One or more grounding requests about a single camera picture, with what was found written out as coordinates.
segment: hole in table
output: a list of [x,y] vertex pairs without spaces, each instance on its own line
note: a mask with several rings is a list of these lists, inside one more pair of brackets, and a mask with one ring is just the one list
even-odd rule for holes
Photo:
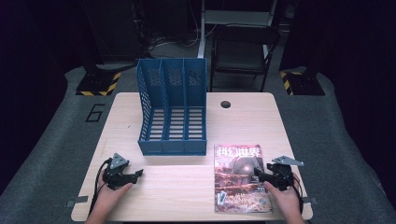
[[223,101],[223,102],[220,103],[220,105],[221,105],[221,107],[223,107],[223,108],[230,108],[231,103],[228,102],[228,101]]

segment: metal chair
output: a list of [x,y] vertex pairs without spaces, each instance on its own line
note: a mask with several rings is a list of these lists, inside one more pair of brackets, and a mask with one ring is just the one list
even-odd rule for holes
[[213,34],[209,91],[215,73],[263,75],[263,91],[279,32],[269,26],[226,24]]

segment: table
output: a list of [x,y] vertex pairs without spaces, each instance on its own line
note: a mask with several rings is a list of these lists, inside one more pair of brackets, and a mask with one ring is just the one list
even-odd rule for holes
[[[228,101],[231,107],[220,103]],[[142,124],[138,92],[119,93],[111,107],[76,203],[75,221],[87,218],[94,179],[100,165],[114,153],[130,161],[125,174],[144,169],[143,176],[119,202],[108,220],[114,221],[221,221],[282,219],[273,203],[272,214],[216,214],[214,212],[214,145],[259,144],[264,163],[279,156],[294,158],[282,119],[271,93],[209,92],[206,99],[206,156],[143,156],[137,144]],[[296,166],[292,170],[300,176]],[[310,203],[303,218],[313,216]]]

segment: magazine cover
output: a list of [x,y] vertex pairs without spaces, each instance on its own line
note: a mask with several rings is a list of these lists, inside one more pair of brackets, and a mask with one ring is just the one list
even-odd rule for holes
[[272,212],[268,191],[253,168],[264,170],[259,145],[215,145],[215,212]]

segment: hand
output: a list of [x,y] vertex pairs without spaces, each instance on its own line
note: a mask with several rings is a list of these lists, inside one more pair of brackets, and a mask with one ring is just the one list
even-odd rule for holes
[[[300,187],[300,179],[296,174],[293,174],[293,176],[295,178],[294,187],[298,189]],[[264,186],[274,195],[276,203],[288,224],[305,223],[300,214],[300,202],[294,188],[289,187],[284,191],[280,191],[267,181],[264,182]]]
[[93,207],[91,214],[85,223],[104,223],[108,214],[114,209],[122,195],[124,195],[131,187],[132,183],[122,186],[120,189],[110,189],[103,181],[102,171],[98,179],[98,198]]

